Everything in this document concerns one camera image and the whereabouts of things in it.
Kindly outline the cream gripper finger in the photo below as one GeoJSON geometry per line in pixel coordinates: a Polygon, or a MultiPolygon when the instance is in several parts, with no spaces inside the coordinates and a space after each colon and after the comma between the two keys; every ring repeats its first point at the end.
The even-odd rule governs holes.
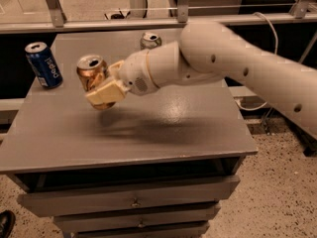
{"type": "Polygon", "coordinates": [[[115,63],[112,63],[108,66],[108,75],[112,76],[113,78],[119,78],[120,77],[120,70],[122,65],[124,64],[123,60],[119,60],[115,63]]]}
{"type": "Polygon", "coordinates": [[[122,80],[112,77],[102,82],[87,82],[86,99],[93,105],[111,104],[123,100],[130,88],[122,80]]]}

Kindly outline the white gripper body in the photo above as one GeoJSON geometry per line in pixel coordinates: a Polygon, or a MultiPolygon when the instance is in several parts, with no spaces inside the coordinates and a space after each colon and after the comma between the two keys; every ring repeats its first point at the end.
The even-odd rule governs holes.
{"type": "Polygon", "coordinates": [[[142,50],[128,56],[119,69],[119,77],[130,89],[139,96],[159,90],[153,82],[147,65],[149,50],[142,50]]]}

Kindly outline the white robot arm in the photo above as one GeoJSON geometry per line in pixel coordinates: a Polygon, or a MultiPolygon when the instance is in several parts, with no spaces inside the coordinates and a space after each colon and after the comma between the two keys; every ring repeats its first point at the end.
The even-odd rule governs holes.
{"type": "Polygon", "coordinates": [[[178,40],[110,65],[106,78],[85,97],[93,105],[104,105],[129,92],[141,96],[171,84],[201,84],[223,77],[241,83],[317,137],[317,70],[266,52],[217,22],[191,23],[178,40]]]}

